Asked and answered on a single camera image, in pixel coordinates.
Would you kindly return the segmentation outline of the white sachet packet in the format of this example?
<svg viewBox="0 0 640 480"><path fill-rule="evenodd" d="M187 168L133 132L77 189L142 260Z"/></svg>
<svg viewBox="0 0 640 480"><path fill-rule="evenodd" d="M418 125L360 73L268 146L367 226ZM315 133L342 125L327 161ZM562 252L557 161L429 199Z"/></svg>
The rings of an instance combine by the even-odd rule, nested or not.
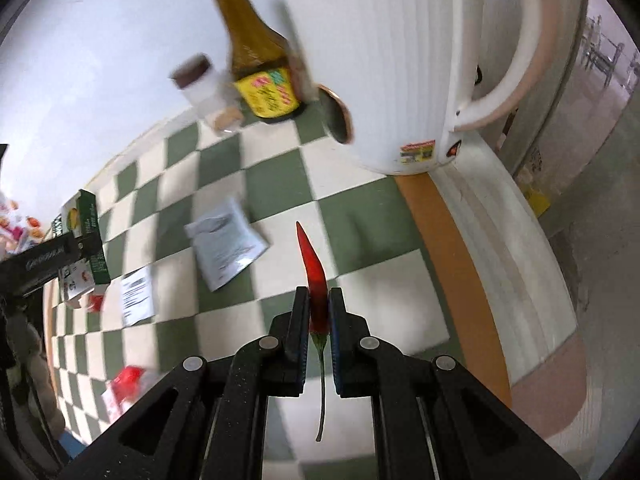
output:
<svg viewBox="0 0 640 480"><path fill-rule="evenodd" d="M134 326L150 320L154 314L152 273L148 266L126 274L120 282L122 324Z"/></svg>

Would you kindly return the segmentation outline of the red clear food bag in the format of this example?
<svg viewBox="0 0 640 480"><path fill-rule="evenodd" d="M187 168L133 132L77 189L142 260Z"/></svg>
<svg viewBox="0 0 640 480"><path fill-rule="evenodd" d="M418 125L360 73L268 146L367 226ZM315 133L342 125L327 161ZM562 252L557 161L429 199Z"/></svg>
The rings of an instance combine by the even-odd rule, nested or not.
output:
<svg viewBox="0 0 640 480"><path fill-rule="evenodd" d="M117 376L106 383L102 400L109 422L116 422L145 393L145 381L149 373L142 367L128 365Z"/></svg>

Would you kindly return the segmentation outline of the red torn sauce packet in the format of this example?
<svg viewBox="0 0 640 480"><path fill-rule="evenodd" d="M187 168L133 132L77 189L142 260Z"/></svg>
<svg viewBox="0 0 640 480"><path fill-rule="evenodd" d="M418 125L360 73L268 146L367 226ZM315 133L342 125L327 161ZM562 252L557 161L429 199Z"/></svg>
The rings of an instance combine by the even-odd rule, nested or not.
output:
<svg viewBox="0 0 640 480"><path fill-rule="evenodd" d="M91 313L100 313L103 308L104 296L89 294L87 296L87 310Z"/></svg>

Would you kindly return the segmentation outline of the brown sauce bottle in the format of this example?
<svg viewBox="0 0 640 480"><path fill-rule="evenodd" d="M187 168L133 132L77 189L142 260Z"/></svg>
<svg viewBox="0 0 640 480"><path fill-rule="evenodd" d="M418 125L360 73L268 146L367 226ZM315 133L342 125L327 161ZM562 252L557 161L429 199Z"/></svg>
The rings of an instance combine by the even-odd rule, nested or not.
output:
<svg viewBox="0 0 640 480"><path fill-rule="evenodd" d="M216 0L230 42L233 84L255 117L267 124L301 113L288 42L258 15L250 0Z"/></svg>

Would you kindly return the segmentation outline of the white pink electric kettle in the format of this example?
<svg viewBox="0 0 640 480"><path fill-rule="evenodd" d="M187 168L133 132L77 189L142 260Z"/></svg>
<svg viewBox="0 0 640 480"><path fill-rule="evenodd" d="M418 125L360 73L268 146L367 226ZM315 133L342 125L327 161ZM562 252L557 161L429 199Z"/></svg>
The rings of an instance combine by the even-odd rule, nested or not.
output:
<svg viewBox="0 0 640 480"><path fill-rule="evenodd" d="M326 128L359 165L422 174L453 160L462 133L494 122L550 62L558 0L521 0L503 78L473 91L483 0L285 0Z"/></svg>

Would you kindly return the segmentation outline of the small spice jar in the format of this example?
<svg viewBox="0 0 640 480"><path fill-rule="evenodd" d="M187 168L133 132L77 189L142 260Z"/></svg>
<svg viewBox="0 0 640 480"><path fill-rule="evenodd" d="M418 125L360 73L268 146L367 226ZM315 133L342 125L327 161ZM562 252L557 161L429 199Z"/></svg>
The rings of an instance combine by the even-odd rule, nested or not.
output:
<svg viewBox="0 0 640 480"><path fill-rule="evenodd" d="M234 89L226 74L219 73L204 53L178 65L169 79L194 109L198 119L216 133L230 136L244 120Z"/></svg>

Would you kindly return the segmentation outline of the red chili pepper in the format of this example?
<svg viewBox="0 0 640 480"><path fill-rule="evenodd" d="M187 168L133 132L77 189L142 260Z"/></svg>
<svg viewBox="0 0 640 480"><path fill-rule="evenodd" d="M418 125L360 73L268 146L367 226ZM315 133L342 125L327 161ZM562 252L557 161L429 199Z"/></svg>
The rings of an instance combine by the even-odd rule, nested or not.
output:
<svg viewBox="0 0 640 480"><path fill-rule="evenodd" d="M309 333L317 351L320 367L320 416L316 435L316 441L320 442L326 422L326 360L324 359L324 350L326 350L330 334L329 289L322 263L299 222L296 223L296 236L308 284Z"/></svg>

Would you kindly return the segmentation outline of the colourful wall stickers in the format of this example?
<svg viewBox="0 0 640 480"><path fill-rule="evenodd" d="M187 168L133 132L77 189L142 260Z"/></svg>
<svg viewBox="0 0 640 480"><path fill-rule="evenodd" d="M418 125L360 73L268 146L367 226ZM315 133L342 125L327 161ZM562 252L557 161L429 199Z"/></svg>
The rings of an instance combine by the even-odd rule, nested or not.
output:
<svg viewBox="0 0 640 480"><path fill-rule="evenodd" d="M15 200L1 194L0 200L0 257L13 257L39 245L44 239L42 224L26 216Z"/></svg>

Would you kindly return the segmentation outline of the green white checkered mat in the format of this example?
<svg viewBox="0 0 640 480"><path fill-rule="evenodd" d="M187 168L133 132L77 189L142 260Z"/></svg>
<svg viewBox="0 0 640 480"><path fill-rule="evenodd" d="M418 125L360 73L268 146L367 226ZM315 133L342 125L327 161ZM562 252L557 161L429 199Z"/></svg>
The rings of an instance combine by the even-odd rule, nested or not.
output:
<svg viewBox="0 0 640 480"><path fill-rule="evenodd" d="M110 426L107 386L126 366L160 377L264 336L306 284L304 231L330 286L373 335L429 359L463 351L445 281L399 182L344 159L315 110L228 136L174 120L90 183L111 275L102 308L46 289L48 347L68 436Z"/></svg>

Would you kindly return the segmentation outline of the silver sachet packet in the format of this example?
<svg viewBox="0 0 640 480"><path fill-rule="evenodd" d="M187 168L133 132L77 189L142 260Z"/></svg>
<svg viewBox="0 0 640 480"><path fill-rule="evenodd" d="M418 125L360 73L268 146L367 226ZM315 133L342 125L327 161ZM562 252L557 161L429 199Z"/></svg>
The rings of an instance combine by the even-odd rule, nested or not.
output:
<svg viewBox="0 0 640 480"><path fill-rule="evenodd" d="M187 224L184 230L211 292L236 278L269 247L250 226L234 196Z"/></svg>

